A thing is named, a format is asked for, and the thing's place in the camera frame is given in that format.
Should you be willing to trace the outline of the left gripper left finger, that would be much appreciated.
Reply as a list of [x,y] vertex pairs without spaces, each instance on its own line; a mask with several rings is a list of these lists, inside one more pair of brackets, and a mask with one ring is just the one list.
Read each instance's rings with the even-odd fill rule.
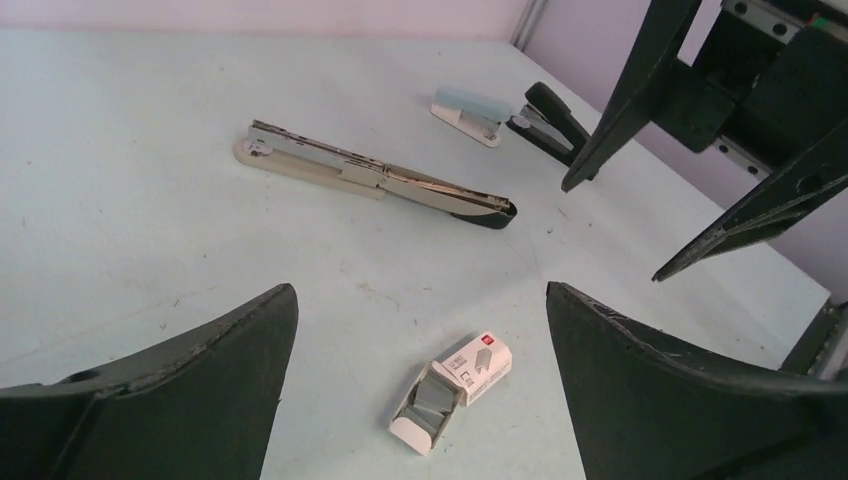
[[281,284],[51,385],[1,392],[5,479],[256,479],[298,325]]

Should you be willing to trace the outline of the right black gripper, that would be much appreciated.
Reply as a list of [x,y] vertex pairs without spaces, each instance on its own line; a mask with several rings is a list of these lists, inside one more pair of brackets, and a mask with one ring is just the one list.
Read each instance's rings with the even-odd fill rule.
[[[721,151],[757,180],[846,121],[846,8],[724,1],[695,60],[673,63],[700,5],[650,3],[563,191],[593,179],[651,121],[693,152]],[[829,135],[763,180],[652,279],[662,282],[701,260],[774,239],[846,187],[847,137]]]

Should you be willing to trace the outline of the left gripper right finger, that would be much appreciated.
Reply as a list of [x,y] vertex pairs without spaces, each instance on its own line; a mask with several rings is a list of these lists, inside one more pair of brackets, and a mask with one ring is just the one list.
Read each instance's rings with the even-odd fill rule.
[[551,282],[546,311],[589,479],[843,479],[847,385],[703,349]]

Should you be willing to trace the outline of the white staple box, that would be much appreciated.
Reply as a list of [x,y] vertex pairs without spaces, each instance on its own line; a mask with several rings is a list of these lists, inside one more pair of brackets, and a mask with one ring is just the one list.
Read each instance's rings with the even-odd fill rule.
[[512,369],[513,355],[507,344],[491,331],[472,338],[432,369],[459,390],[464,407],[473,404]]

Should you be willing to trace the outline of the light blue stapler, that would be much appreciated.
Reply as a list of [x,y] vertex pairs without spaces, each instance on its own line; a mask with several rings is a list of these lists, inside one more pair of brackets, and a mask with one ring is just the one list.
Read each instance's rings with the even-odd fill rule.
[[512,116],[503,101],[446,85],[436,89],[430,112],[488,148],[500,144],[500,127]]

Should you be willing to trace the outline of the beige black long stapler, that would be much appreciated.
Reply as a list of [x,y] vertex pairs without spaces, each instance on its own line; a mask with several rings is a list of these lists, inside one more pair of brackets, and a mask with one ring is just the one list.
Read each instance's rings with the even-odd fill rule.
[[240,163],[330,189],[381,200],[390,193],[493,230],[517,216],[501,196],[464,188],[255,120],[233,145]]

